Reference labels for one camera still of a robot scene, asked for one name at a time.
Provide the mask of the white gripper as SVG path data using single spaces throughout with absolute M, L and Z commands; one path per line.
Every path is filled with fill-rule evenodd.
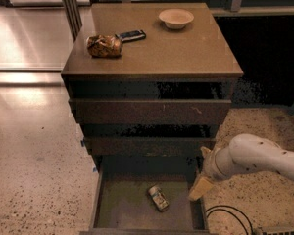
M 222 181 L 222 174 L 215 161 L 217 152 L 205 146 L 202 146 L 200 150 L 204 158 L 202 167 L 202 174 L 204 176 L 198 175 L 196 177 L 194 184 L 189 190 L 188 198 L 190 201 L 197 201 L 204 196 L 213 188 L 213 182 Z

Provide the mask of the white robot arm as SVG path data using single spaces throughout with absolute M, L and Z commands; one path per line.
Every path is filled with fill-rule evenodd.
M 234 175 L 270 171 L 294 182 L 294 152 L 253 134 L 239 134 L 224 148 L 202 147 L 202 170 L 190 188 L 188 198 L 197 201 L 217 182 Z

